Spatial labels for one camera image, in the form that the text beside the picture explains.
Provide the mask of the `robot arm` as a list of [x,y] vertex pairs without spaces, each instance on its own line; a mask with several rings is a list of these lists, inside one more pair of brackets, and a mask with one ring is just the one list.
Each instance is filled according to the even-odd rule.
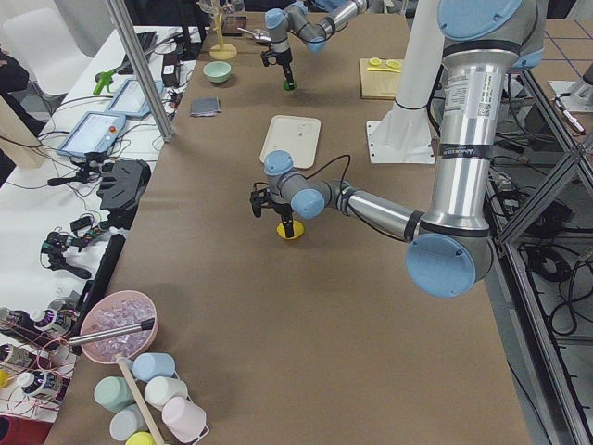
[[311,219],[332,208],[407,244],[405,263],[423,292],[448,299],[489,271],[483,214],[505,77],[543,52],[543,1],[422,1],[410,31],[394,105],[368,125],[375,164],[431,163],[380,197],[345,180],[313,180],[283,150],[263,161],[268,186],[254,207]]
[[293,58],[288,33],[291,32],[304,42],[310,52],[318,53],[340,28],[357,15],[365,13],[369,4],[369,1],[346,1],[316,24],[309,21],[308,10],[302,1],[296,1],[284,9],[268,10],[264,21],[271,42],[269,49],[260,54],[263,65],[268,67],[273,60],[274,65],[281,66],[285,77],[283,89],[295,90],[297,83],[290,66]]

